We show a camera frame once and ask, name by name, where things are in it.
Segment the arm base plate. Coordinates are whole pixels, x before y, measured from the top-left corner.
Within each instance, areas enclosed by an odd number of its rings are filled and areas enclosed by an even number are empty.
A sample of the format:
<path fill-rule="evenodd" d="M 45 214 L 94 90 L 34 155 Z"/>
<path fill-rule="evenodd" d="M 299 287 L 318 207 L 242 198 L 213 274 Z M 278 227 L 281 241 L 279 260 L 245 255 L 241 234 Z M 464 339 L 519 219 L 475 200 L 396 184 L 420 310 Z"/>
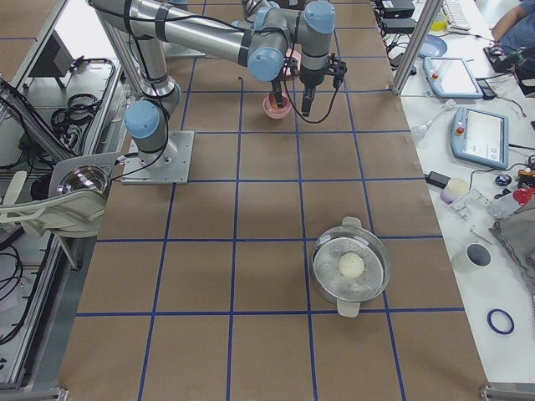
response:
<path fill-rule="evenodd" d="M 192 130 L 171 130 L 163 155 L 140 153 L 131 140 L 129 152 L 136 155 L 125 160 L 120 181 L 125 185 L 186 184 L 194 137 Z"/>
<path fill-rule="evenodd" d="M 204 58 L 204 52 L 174 43 L 163 43 L 162 48 L 166 58 Z"/>

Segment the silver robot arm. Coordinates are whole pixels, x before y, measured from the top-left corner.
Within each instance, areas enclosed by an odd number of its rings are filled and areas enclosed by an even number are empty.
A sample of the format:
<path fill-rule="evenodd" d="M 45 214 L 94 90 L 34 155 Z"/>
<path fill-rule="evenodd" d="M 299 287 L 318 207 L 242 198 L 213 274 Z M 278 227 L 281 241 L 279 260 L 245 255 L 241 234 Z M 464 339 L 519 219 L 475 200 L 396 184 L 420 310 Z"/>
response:
<path fill-rule="evenodd" d="M 181 100 L 170 76 L 170 59 L 214 57 L 236 63 L 259 82 L 271 84 L 269 98 L 291 105 L 281 88 L 299 76 L 301 116 L 310 114 L 316 88 L 325 77 L 334 88 L 344 81 L 345 63 L 330 53 L 335 10 L 327 1 L 303 9 L 276 2 L 243 2 L 244 18 L 226 23 L 192 13 L 185 1 L 91 1 L 127 74 L 138 74 L 142 98 L 129 106 L 124 123 L 132 139 L 132 160 L 122 179 L 135 183 L 184 182 L 190 166 L 192 132 L 171 132 L 169 119 Z"/>
<path fill-rule="evenodd" d="M 271 83 L 270 103 L 282 109 L 288 104 L 283 96 L 282 81 L 298 72 L 287 15 L 273 1 L 244 1 L 243 5 L 252 30 L 248 71 L 256 80 Z"/>

